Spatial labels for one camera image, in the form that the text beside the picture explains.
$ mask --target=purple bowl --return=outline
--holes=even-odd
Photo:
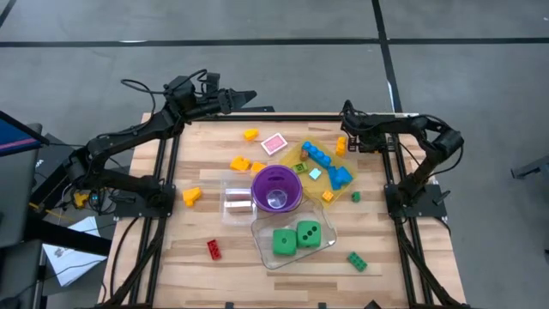
[[[298,175],[288,167],[265,167],[251,183],[251,195],[259,209],[282,213],[295,209],[301,202],[303,187]]]

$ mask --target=yellow tray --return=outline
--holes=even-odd
[[[332,158],[332,166],[337,168],[345,167],[351,173],[353,179],[357,177],[357,172],[354,168],[348,165],[344,159],[338,157],[332,151],[324,147],[324,145],[322,145],[317,139],[312,136],[307,136],[303,141],[295,145],[295,147],[293,147],[292,150],[290,150],[286,154],[286,156],[281,159],[280,164],[292,168],[296,164],[301,163],[301,160],[299,159],[299,155],[301,155],[301,146],[303,146],[303,143],[306,141],[311,142],[314,146],[316,146],[318,149],[322,150],[322,152]],[[301,185],[303,186],[303,193],[308,198],[314,198],[319,200],[324,208],[328,208],[329,205],[335,202],[335,200],[341,195],[341,193],[345,192],[348,186],[352,183],[351,181],[351,183],[343,185],[341,189],[334,191],[332,190],[332,184],[330,184],[329,182],[328,171],[325,168],[319,166],[313,159],[307,159],[307,161],[305,161],[305,164],[308,167],[307,172],[298,174],[299,179],[301,180]],[[311,176],[309,176],[309,173],[314,168],[318,168],[322,172],[317,180],[313,180]],[[330,191],[334,193],[334,198],[332,198],[330,202],[326,202],[323,199],[323,193],[325,191]]]

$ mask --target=wooden tabletop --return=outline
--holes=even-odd
[[[181,136],[174,183],[178,188],[173,215],[168,219],[164,238],[154,307],[221,307],[227,301],[236,307],[317,307],[326,302],[332,307],[364,307],[375,300],[382,308],[407,307],[395,226],[387,215],[383,186],[386,178],[380,154],[347,154],[359,176],[349,190],[331,205],[329,219],[338,239],[330,248],[305,257],[277,270],[262,264],[249,226],[234,227],[221,223],[220,177],[229,170],[232,158],[242,155],[252,161],[277,164],[280,158],[304,136],[315,136],[335,149],[338,136],[344,136],[336,122],[195,122]],[[245,142],[243,132],[258,128],[259,137]],[[260,142],[280,132],[288,147],[268,157]],[[401,141],[422,159],[423,151],[413,137]],[[163,173],[166,174],[169,148],[166,147]],[[130,173],[152,174],[158,141],[136,148]],[[414,168],[405,155],[407,170]],[[399,176],[392,159],[395,180]],[[193,209],[184,206],[181,191],[201,186],[202,198]],[[351,202],[351,192],[360,191],[360,203]],[[105,284],[111,276],[112,258],[122,233],[131,219],[117,224],[111,255],[105,272]],[[115,275],[119,287],[136,262],[142,232],[140,219],[126,238]],[[465,301],[455,264],[448,231],[439,222],[418,219],[427,265],[449,294]],[[223,258],[212,261],[206,243],[217,239]],[[346,259],[356,251],[368,268],[358,272]],[[412,266],[415,291],[422,301],[419,275]],[[144,301],[148,268],[143,272],[139,300]]]

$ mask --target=small green block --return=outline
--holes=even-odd
[[[279,228],[273,231],[273,254],[295,255],[297,251],[296,232],[287,228]]]
[[[299,164],[296,164],[292,167],[292,170],[295,172],[295,173],[305,173],[309,170],[309,168],[307,167],[307,165],[305,164],[305,162],[301,162]]]
[[[351,198],[355,203],[360,202],[360,192],[353,192],[353,194],[351,195]]]
[[[322,238],[320,223],[316,221],[298,222],[298,248],[317,248]]]
[[[368,264],[361,257],[359,257],[356,252],[351,252],[347,259],[349,260],[349,262],[351,262],[354,268],[356,268],[360,272],[363,272],[368,266]]]

